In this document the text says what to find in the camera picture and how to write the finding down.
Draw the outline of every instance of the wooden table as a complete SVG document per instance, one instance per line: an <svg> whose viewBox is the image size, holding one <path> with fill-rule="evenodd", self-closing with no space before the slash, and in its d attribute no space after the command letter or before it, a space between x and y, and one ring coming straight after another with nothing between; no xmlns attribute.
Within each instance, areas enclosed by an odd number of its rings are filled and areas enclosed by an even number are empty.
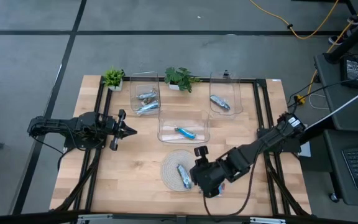
<svg viewBox="0 0 358 224"><path fill-rule="evenodd" d="M100 76L85 75L78 95L74 116L93 111L98 92ZM274 120L286 109L285 96L280 80L267 80L268 96ZM100 112L103 111L102 98ZM264 123L267 124L263 93L259 90ZM162 110L209 110L209 83L193 84L193 92L170 90L160 83ZM253 87L241 84L244 110L234 119L212 119L209 121L211 139L207 142L208 158L215 158L240 144L256 139L258 128ZM119 109L127 113L126 124L138 131L119 141L118 151L103 149L91 210L109 213L157 213L206 215L202 195L194 187L189 192L174 192L168 189L160 177L160 164L164 157L176 149L186 149L192 154L194 146L171 146L157 139L158 116L137 116L130 106L129 82L124 82L121 92L113 92L109 114L115 117ZM50 208L59 206L73 190L80 176L83 151L74 150L61 163ZM281 154L285 183L296 201L304 210L311 212L306 187L299 161L289 153ZM248 205L241 215L272 215L267 176L263 156L256 163L252 191ZM249 174L232 184L226 184L222 197L207 199L213 215L227 215L236 212L247 195ZM85 186L80 208L85 206L88 186ZM276 187L279 211L283 213L282 201Z"/></svg>

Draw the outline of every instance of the black cable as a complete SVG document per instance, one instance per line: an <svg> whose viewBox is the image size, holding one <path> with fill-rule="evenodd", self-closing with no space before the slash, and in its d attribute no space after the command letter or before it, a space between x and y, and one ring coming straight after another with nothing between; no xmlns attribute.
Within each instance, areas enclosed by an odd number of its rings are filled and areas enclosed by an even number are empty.
<svg viewBox="0 0 358 224"><path fill-rule="evenodd" d="M288 121L286 120L286 121L285 121L285 125L284 125L284 127L283 127L282 129L279 129L278 126L277 126L276 128L277 128L279 131L281 131L281 130L285 130L285 128L287 128L287 126L288 126ZM222 219L220 219L220 220L216 220L216 219L212 216L211 212L209 212L208 206L207 206L207 204L206 204L205 196L204 196L204 194L203 194L204 208L205 208L206 213L208 214L208 216L209 216L214 222L218 223L218 222L221 222L221 221L223 221L223 220L225 220L225 219L227 219L227 218L229 218L229 217L236 216L236 215L240 214L240 213L245 209L245 207L247 206L248 201L249 201L249 198L250 198L250 194L251 194L252 179L253 179L253 177L254 177L254 170L255 170L255 167L256 167L256 162L257 162L257 160L258 160L260 150L262 149L262 147L263 147L265 144L267 144L267 142L263 142L263 143L259 146L259 148L258 148L258 150L257 150L257 152L256 152L256 156L255 156L255 159L254 159L254 165L253 165L252 168L251 168L251 173L250 173L250 177L249 177L247 197L246 197L246 200L244 201L244 203L242 204L241 208L240 208L238 211L236 211L236 212L234 212L234 213L232 213L232 214L228 214L228 215L226 215L224 218L222 218Z"/></svg>
<svg viewBox="0 0 358 224"><path fill-rule="evenodd" d="M290 99L287 101L287 104L289 104L290 102L291 102L291 99L292 99L292 97L293 96L295 96L295 94L297 94L297 93L299 93L299 92L301 92L302 90L304 90L305 88L308 88L310 85L312 85L313 84L313 82L312 83L310 83L309 85L307 85L307 86L305 86L305 87L303 87L301 90L299 90L298 92L296 92L296 93L294 93L294 94L292 94L291 96L290 96Z"/></svg>
<svg viewBox="0 0 358 224"><path fill-rule="evenodd" d="M34 140L36 140L37 142L39 142L39 143L41 143L41 144L44 144L44 145L50 147L51 149L54 149L54 150L56 150L57 152L60 152L61 154L63 154L63 153L62 153L60 150L58 150L57 148L55 148L55 147L53 147L53 146L51 146L51 145L48 145L47 143L45 143L45 142L43 142L43 141L38 140L38 139L35 138L34 136L31 136L31 137L34 138Z"/></svg>
<svg viewBox="0 0 358 224"><path fill-rule="evenodd" d="M32 132L32 129L34 128L34 126L35 126L36 124L40 124L40 123L43 123L43 122L37 122L37 123L33 124L33 125L31 126L31 131L30 131L30 133ZM46 122L46 123L49 123L49 124L62 124L62 125L64 125L64 126L66 126L68 132L70 133L71 140L73 141L74 146L75 146L77 149L81 150L81 151L85 151L84 149L80 149L80 148L76 145L75 140L74 140L74 135L73 135L73 133L75 133L75 132L74 132L73 130L71 130L71 128L70 128L67 124L65 124L65 123L58 123L58 122L49 122L49 121Z"/></svg>
<svg viewBox="0 0 358 224"><path fill-rule="evenodd" d="M91 149L93 149L93 148L96 148L96 147L98 147L101 143L103 143L104 142L104 140L100 140L100 142L99 143L97 143L96 145L94 145L93 147L91 147L91 148L89 148L89 150L91 150ZM65 152L65 153L63 153L60 157L59 157L59 160L57 161L57 171L59 171L59 169L60 169L60 163L61 163L61 161L62 161L62 159L63 159L63 157L67 154L67 153L69 153L70 151L72 151L74 148L71 148L71 149L67 149L67 151Z"/></svg>
<svg viewBox="0 0 358 224"><path fill-rule="evenodd" d="M313 94L313 93L316 93L317 91L320 91L320 90L323 90L323 89L325 89L325 88L328 88L328 87L331 87L331 86L334 86L334 85L338 85L338 84L341 84L341 83L349 82L349 81L351 81L351 80L354 80L354 79L343 80L343 81L340 81L340 82L337 82L337 83L333 83L333 84L326 85L326 86L323 86L323 87L321 87L321 88L318 88L317 90L312 91L312 92L310 92L309 94L306 94L305 96L302 96L302 97L299 98L296 102L294 102L293 104L291 104L290 106L288 106L288 108L292 107L293 105L297 105L300 100L302 100L303 98L305 98L305 97L307 97L307 96L309 96L309 95L311 95L311 94Z"/></svg>
<svg viewBox="0 0 358 224"><path fill-rule="evenodd" d="M293 107L293 111L291 112L292 115L295 114L296 108L298 107L298 103L295 103L295 106Z"/></svg>

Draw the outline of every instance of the transparent bin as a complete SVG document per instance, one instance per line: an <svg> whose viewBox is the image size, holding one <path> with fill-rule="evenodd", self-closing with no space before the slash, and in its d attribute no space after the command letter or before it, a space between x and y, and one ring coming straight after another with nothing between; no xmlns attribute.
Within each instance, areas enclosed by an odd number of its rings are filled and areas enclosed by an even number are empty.
<svg viewBox="0 0 358 224"><path fill-rule="evenodd" d="M209 141L209 114L205 111L162 110L158 116L158 139L166 143L199 144ZM188 139L175 128L196 134Z"/></svg>
<svg viewBox="0 0 358 224"><path fill-rule="evenodd" d="M217 96L227 106L219 106L209 99L212 118L233 118L242 112L240 78L234 72L213 72L209 82L209 97Z"/></svg>
<svg viewBox="0 0 358 224"><path fill-rule="evenodd" d="M132 111L136 112L139 116L157 114L161 108L160 98L160 84L158 82L157 72L142 72L132 74L130 80L130 96L131 96L131 108ZM139 99L141 96L151 94L152 97L147 99ZM155 108L147 109L147 104L157 102Z"/></svg>

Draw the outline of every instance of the cable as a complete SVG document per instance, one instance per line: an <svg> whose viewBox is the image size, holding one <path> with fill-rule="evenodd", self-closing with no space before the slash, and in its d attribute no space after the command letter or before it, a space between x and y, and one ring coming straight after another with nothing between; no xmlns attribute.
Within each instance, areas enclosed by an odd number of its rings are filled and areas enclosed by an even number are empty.
<svg viewBox="0 0 358 224"><path fill-rule="evenodd" d="M31 137L34 138L34 140L36 140L37 142L39 142L39 143L41 143L41 144L44 144L44 145L50 147L51 149L54 149L55 151L60 152L61 154L63 154L63 153L62 153L60 150L58 150L57 148L55 148L55 147L53 147L53 146L51 146L51 145L48 145L47 143L45 143L45 142L43 142L43 141L38 140L38 139L35 138L34 136L31 136Z"/></svg>
<svg viewBox="0 0 358 224"><path fill-rule="evenodd" d="M104 140L100 140L99 143L97 143L96 145L94 145L93 147L91 147L91 148L89 148L89 149L93 149L93 148L98 147L102 142L104 142ZM73 149L74 149L74 148L67 149L67 151L66 151L65 153L63 153L63 154L59 157L59 160L57 161L57 171L59 171L59 169L60 169L60 163L61 163L63 157L64 157L67 153L69 153L70 151L72 151Z"/></svg>
<svg viewBox="0 0 358 224"><path fill-rule="evenodd" d="M278 135L280 135L281 130L285 130L285 128L287 128L287 126L288 126L288 121L287 121L287 120L285 121L285 125L284 125L283 128L279 129L278 126L276 126L276 128L279 130L279 133L277 133L277 134L276 134L275 136L273 136L272 138L275 138L275 137L277 137ZM265 144L267 144L267 142L263 142L263 143L259 146L259 148L258 148L258 150L257 150L257 152L256 152L256 156L255 156L255 159L254 159L254 165L253 165L252 168L251 168L251 173L250 173L250 177L249 177L247 197L246 197L246 200L244 201L244 203L242 204L241 208L240 208L238 211L236 211L236 212L234 212L234 213L232 213L232 214L228 214L228 215L226 215L224 218L222 218L222 219L220 219L220 220L216 220L216 219L212 216L211 212L209 212L208 206L207 206L207 204L206 204L205 196L204 196L204 194L203 194L204 208L205 208L206 213L208 214L208 216L209 216L214 222L218 223L218 222L221 222L221 221L225 220L226 218L229 218L229 217L232 217L232 216L236 216L236 215L240 214L240 213L245 209L245 207L247 206L248 201L249 201L249 198L250 198L250 194L251 194L252 179L253 179L253 177L254 177L254 170L255 170L255 167L256 167L256 162L257 162L257 160L258 160L260 150L262 149L262 147L263 147Z"/></svg>
<svg viewBox="0 0 358 224"><path fill-rule="evenodd" d="M328 88L328 87L331 87L331 86L334 86L334 85L338 85L338 84L341 84L341 83L344 83L344 82L348 82L348 81L351 81L351 79L350 79L350 80L343 80L343 81L340 81L340 82L337 82L337 83L333 83L333 84L326 85L326 86L323 86L323 87L321 87L321 88L318 88L317 90L312 91L311 93L306 94L305 96L302 96L301 98L298 99L298 101L296 101L296 102L294 102L293 104L291 104L290 106L288 106L288 108L290 108L290 107L293 106L293 105L298 104L298 102L299 102L300 100L302 100L303 98L305 98L305 97L307 97L307 96L309 96L309 95L311 95L311 94L313 94L313 93L316 93L317 91L320 91L320 90L323 90L323 89L325 89L325 88Z"/></svg>
<svg viewBox="0 0 358 224"><path fill-rule="evenodd" d="M30 133L32 132L32 129L34 128L34 126L35 126L36 124L40 124L40 123L43 123L43 122L37 122L37 123L33 124L33 125L31 126L31 129L30 129L31 131L30 131ZM71 128L70 128L67 124L65 124L65 123L58 123L58 122L46 122L46 123L49 123L49 124L57 124L57 125L62 124L62 125L64 125L64 126L66 126L68 132L70 133L71 140L73 141L74 146L75 146L77 149L81 150L81 151L85 151L84 149L80 149L80 148L76 145L75 140L74 140L74 135L73 135L73 133L75 133L75 132L74 132L73 130L71 130Z"/></svg>
<svg viewBox="0 0 358 224"><path fill-rule="evenodd" d="M295 35L296 38L298 38L298 39L303 39L303 40L309 39L310 37L312 37L313 35L315 35L315 33L317 33L317 31L320 30L320 28L326 23L326 21L328 20L328 18L330 17L330 15L333 13L333 11L334 11L334 9L335 9L337 3L339 2L339 0L336 0L336 1L335 1L333 7L332 7L331 10L329 11L329 13L328 13L328 15L326 16L326 18L322 21L322 23L320 24L320 26L318 26L317 29L316 29L313 33L311 33L311 34L310 34L309 36L307 36L307 37L300 37L300 36L299 36L298 34L296 34L296 32L293 30L292 24L290 24L289 22L287 22L285 19L283 19L282 17L280 17L280 16L278 16L278 15L276 15L276 14L273 14L273 13L271 13L271 12L266 11L265 9L262 9L262 8L261 8L260 6L258 6L253 0L249 0L249 1L250 1L254 6L256 6L258 9L262 10L263 12L265 12L265 13L271 15L271 16L274 16L274 17L280 19L281 21L283 21L283 22L287 25L287 27L292 31L293 35Z"/></svg>
<svg viewBox="0 0 358 224"><path fill-rule="evenodd" d="M327 53L329 53L333 47L336 45L336 43L338 42L338 40L343 36L343 34L350 28L350 26L352 25L352 23L348 23L348 25L345 27L345 29L341 32L341 34L339 34L338 38L335 40L335 42L330 46L330 48L327 50ZM313 85L313 81L314 81L314 78L315 76L317 75L317 70L314 71L314 74L313 76L311 77L311 80L310 80L310 86L309 86L309 90L308 90L308 94L310 93L311 91L311 86Z"/></svg>
<svg viewBox="0 0 358 224"><path fill-rule="evenodd" d="M313 104L311 103L311 96L320 96L320 97L324 97L323 95L317 94L317 93L313 93L309 96L309 104L312 108L314 109L318 109L318 110L329 110L328 108L322 108L322 107L318 107L318 106L313 106Z"/></svg>
<svg viewBox="0 0 358 224"><path fill-rule="evenodd" d="M290 99L287 101L287 104L289 104L289 103L291 102L291 99L292 99L292 97L293 97L295 94L301 92L301 91L304 90L305 88L308 88L311 84L312 84L312 83L310 83L309 85L303 87L303 88L302 88L301 90L299 90L298 92L292 94L292 95L290 96Z"/></svg>

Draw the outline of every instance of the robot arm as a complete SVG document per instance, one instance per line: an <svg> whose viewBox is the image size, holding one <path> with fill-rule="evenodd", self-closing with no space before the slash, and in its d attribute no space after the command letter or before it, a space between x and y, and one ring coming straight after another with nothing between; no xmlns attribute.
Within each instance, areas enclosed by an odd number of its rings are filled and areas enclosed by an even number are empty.
<svg viewBox="0 0 358 224"><path fill-rule="evenodd" d="M190 170L192 181L199 185L204 196L211 198L219 194L219 186L227 179L234 182L250 170L257 156L271 149L288 138L297 137L305 130L305 126L295 115L284 113L277 120L277 125L266 134L248 145L234 147L217 158L215 162L208 162L206 146L195 148L196 165Z"/></svg>
<svg viewBox="0 0 358 224"><path fill-rule="evenodd" d="M27 132L37 137L47 133L59 133L66 137L65 147L94 148L107 135L114 135L110 149L117 150L117 141L124 137L136 134L137 131L126 126L126 113L120 110L118 121L112 116L103 116L95 112L87 112L72 119L46 119L38 116L31 120Z"/></svg>

